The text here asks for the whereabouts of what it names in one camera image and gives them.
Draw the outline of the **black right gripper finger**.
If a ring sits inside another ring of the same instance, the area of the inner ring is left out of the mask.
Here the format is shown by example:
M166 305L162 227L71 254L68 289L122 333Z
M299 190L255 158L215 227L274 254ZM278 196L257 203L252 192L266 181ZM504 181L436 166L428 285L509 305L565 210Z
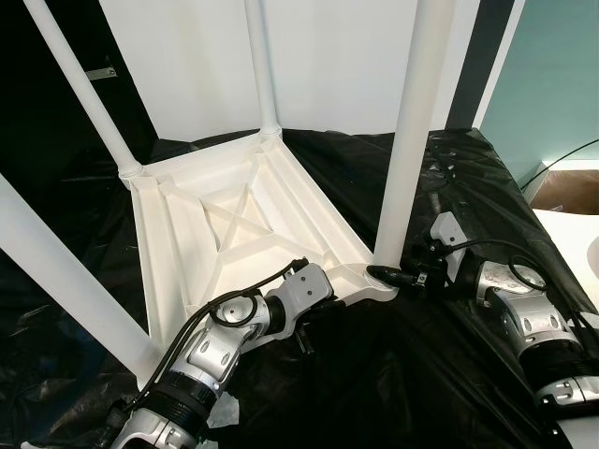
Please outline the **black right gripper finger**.
M367 266L367 273L377 281L394 287L423 286L423 274L412 274L400 268L386 266Z

